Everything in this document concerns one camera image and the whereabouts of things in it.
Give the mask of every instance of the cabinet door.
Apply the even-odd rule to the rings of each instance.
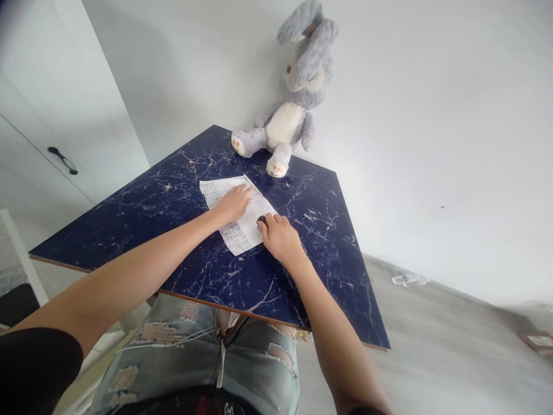
[[[0,209],[55,233],[93,204],[0,116]]]
[[[7,2],[2,12],[0,114],[94,203],[148,169],[81,1]]]

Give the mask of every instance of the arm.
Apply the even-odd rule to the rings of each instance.
[[[315,137],[315,122],[313,121],[313,114],[309,111],[305,114],[304,126],[301,129],[301,146],[305,151],[311,147],[311,142]]]
[[[272,118],[273,114],[278,110],[278,108],[282,105],[282,102],[277,101],[270,107],[268,107],[264,113],[262,113],[260,116],[258,116],[255,121],[253,122],[253,126],[255,128],[261,128],[267,125],[269,120]]]
[[[365,347],[328,293],[305,255],[300,237],[285,216],[268,214],[259,222],[263,241],[294,279],[311,322],[325,380],[339,415],[362,405],[391,414],[386,394]]]
[[[242,193],[244,186],[228,192],[215,209],[91,272],[9,331],[59,329],[77,339],[86,356],[112,324],[155,293],[206,237],[245,213],[251,188]]]

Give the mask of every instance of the ripped jeans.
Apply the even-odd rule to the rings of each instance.
[[[213,385],[263,415],[294,415],[300,397],[296,331],[241,317],[220,338],[225,313],[159,294],[146,323],[115,355],[89,413]]]

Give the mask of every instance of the person's left hand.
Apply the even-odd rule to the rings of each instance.
[[[213,212],[224,222],[223,226],[227,226],[232,222],[236,222],[246,213],[248,205],[252,202],[249,196],[252,194],[253,188],[250,187],[244,190],[245,184],[233,187],[224,195]]]

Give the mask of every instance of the black shirt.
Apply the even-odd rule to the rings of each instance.
[[[51,414],[79,374],[82,350],[70,334],[56,329],[27,329],[0,336],[0,402],[5,413]],[[214,386],[130,403],[117,414],[259,415],[243,399]],[[350,415],[384,415],[369,407]]]

